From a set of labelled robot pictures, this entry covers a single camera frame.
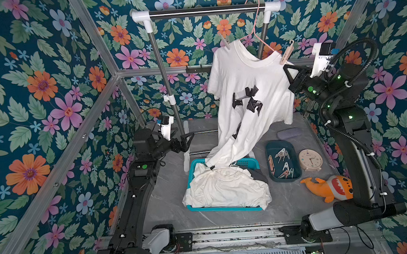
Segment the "plain white t-shirt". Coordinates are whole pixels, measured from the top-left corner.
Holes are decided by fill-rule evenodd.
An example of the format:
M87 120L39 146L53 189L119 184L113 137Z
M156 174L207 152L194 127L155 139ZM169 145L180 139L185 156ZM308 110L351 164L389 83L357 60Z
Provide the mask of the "plain white t-shirt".
M210 169L204 163L191 168L191 181L183 204L197 211L203 208L265 210L272 202L267 178L259 169L232 164Z

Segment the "white printed t-shirt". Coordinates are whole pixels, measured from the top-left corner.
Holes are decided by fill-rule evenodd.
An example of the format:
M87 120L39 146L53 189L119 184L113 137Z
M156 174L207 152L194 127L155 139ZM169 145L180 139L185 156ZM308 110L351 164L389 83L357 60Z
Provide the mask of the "white printed t-shirt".
M208 93L219 99L218 145L208 167L224 167L248 155L272 123L293 123L294 93L281 64L282 55L258 59L235 40L217 49Z

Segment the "pink wire hanger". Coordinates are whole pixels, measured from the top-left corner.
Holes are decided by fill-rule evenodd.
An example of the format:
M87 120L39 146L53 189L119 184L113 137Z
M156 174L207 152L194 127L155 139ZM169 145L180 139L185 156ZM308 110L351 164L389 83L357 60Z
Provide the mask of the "pink wire hanger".
M256 38L257 40L259 40L260 45L259 45L259 49L258 49L258 59L262 59L262 55L263 55L263 51L264 48L263 46L267 46L268 48L271 48L270 45L268 43L266 43L264 41L264 39L266 38L266 36L264 35L267 32L267 27L268 24L270 22L270 18L271 18L271 12L273 11L273 6L274 3L273 2L265 2L264 3L264 7L263 7L263 30L262 30L262 35L258 36L257 32L256 32L256 26L257 26L257 19L259 16L259 12L261 10L261 4L260 4L260 0L257 0L257 9L256 9L256 15L255 15L255 19L254 19L254 23L253 23L253 27L252 30L249 34L247 34L246 36L244 36L241 41L243 41L244 39L248 39L249 37L251 38Z

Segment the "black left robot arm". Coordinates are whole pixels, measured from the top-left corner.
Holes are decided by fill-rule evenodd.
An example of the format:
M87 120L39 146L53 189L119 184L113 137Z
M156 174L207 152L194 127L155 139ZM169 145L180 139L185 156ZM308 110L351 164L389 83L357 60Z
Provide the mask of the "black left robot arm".
M179 139L167 140L149 128L138 130L134 135L135 161L127 173L128 195L114 235L106 249L97 254L160 254L168 246L174 246L176 237L173 225L157 226L145 238L144 221L147 207L156 185L162 158L170 151L189 150L194 134L182 134Z

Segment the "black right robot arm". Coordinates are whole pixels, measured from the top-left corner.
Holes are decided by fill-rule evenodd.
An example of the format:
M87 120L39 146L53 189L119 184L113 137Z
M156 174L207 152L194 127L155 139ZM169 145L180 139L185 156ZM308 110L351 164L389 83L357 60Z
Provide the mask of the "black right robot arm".
M370 49L366 61L359 65L343 64L330 77L339 59L359 44ZM353 185L351 199L337 201L331 208L302 218L300 235L306 241L317 239L333 228L355 226L407 211L406 204L397 202L384 185L382 166L372 147L371 123L364 110L356 105L368 84L366 70L378 54L377 43L363 38L347 44L335 55L332 51L332 44L323 43L312 68L290 64L283 67L289 90L303 92L319 105L319 120L339 145Z

